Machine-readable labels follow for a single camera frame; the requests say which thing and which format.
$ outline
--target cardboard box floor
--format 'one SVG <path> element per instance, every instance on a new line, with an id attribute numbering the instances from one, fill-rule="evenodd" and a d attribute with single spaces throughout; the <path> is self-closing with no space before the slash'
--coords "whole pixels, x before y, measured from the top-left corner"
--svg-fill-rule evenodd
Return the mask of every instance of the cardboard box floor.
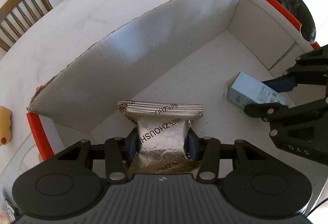
<path id="1" fill-rule="evenodd" d="M 224 85 L 240 71 L 272 79 L 269 70 L 295 44 L 312 49 L 265 0 L 172 0 L 91 46 L 35 95 L 28 110 L 52 118 L 67 147 L 82 138 L 103 143 L 127 136 L 133 125 L 117 111 L 120 99 L 199 103 L 204 116 L 192 124 L 198 136 L 244 139 L 279 158 L 269 124 L 228 101 Z M 312 205 L 328 168 L 311 161 L 303 168 L 303 158 L 293 160 L 313 184 Z M 225 163 L 220 176 L 231 169 Z"/>

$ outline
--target foil packet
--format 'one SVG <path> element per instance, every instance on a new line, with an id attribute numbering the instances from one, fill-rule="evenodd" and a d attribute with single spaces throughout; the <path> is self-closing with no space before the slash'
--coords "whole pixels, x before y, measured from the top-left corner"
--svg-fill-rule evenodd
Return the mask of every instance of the foil packet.
<path id="1" fill-rule="evenodd" d="M 202 105 L 120 100 L 120 112 L 138 127 L 139 152 L 128 175 L 189 173 L 200 164 L 186 155 L 191 122 L 203 116 Z"/>

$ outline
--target open box flap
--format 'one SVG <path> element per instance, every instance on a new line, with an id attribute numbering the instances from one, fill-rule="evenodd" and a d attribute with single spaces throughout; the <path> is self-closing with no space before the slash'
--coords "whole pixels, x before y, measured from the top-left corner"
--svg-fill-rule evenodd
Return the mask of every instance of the open box flap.
<path id="1" fill-rule="evenodd" d="M 239 0 L 172 0 L 91 46 L 32 99 L 28 111 L 89 132 L 227 29 Z"/>

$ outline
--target tabletop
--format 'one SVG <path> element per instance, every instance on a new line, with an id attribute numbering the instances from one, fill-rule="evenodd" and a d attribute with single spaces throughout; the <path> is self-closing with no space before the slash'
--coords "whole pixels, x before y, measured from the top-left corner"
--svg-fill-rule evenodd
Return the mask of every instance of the tabletop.
<path id="1" fill-rule="evenodd" d="M 22 35 L 0 61 L 0 105 L 13 112 L 12 141 L 0 147 L 0 185 L 15 153 L 25 154 L 21 153 L 26 148 L 23 142 L 31 144 L 26 107 L 36 88 L 94 43 L 168 1 L 65 0 Z"/>

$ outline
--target plush toy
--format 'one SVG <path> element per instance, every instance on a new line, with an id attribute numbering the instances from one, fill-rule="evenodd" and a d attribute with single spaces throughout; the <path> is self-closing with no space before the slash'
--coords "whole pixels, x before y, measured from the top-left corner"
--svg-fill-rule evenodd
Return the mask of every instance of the plush toy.
<path id="1" fill-rule="evenodd" d="M 0 145 L 6 145 L 11 139 L 11 110 L 0 106 Z"/>

